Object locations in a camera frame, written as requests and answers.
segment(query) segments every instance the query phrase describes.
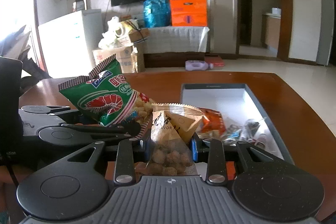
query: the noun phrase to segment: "blue plastic bag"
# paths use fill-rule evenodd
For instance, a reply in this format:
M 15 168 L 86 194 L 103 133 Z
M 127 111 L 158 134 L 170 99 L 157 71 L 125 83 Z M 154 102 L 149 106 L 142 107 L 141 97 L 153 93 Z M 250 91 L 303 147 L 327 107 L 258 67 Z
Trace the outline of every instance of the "blue plastic bag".
M 143 19 L 146 28 L 169 26 L 171 20 L 169 0 L 146 0 L 143 3 Z

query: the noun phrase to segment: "red snack package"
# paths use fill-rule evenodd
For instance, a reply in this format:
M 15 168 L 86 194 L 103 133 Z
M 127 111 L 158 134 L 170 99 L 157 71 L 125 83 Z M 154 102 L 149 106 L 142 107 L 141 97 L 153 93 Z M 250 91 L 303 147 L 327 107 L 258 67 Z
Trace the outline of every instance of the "red snack package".
M 204 116 L 202 118 L 203 126 L 201 127 L 201 133 L 218 130 L 218 135 L 223 135 L 226 128 L 224 125 L 222 114 L 216 110 L 208 108 L 199 108 L 199 110 L 204 113 Z

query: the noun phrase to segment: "gray refrigerator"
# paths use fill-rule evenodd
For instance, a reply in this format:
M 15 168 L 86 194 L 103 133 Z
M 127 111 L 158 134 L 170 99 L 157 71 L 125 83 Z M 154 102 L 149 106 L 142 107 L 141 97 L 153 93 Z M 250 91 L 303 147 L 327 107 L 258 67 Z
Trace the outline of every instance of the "gray refrigerator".
M 322 0 L 322 17 L 319 50 L 316 63 L 329 64 L 331 46 L 334 36 L 335 5 L 334 0 Z

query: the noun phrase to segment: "shrimp illustration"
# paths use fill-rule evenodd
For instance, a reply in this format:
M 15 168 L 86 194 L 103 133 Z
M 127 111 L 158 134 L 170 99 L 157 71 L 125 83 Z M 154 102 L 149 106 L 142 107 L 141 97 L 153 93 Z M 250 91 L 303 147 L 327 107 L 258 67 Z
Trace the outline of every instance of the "shrimp illustration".
M 85 104 L 86 109 L 93 113 L 99 113 L 108 109 L 108 115 L 120 110 L 122 106 L 123 99 L 117 94 L 99 96 Z

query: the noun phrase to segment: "white tablecloth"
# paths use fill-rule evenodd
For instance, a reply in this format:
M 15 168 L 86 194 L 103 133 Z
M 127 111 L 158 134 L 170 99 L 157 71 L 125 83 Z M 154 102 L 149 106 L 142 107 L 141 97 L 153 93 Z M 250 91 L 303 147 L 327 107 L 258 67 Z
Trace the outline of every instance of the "white tablecloth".
M 144 53 L 206 52 L 208 27 L 150 28 L 144 43 Z

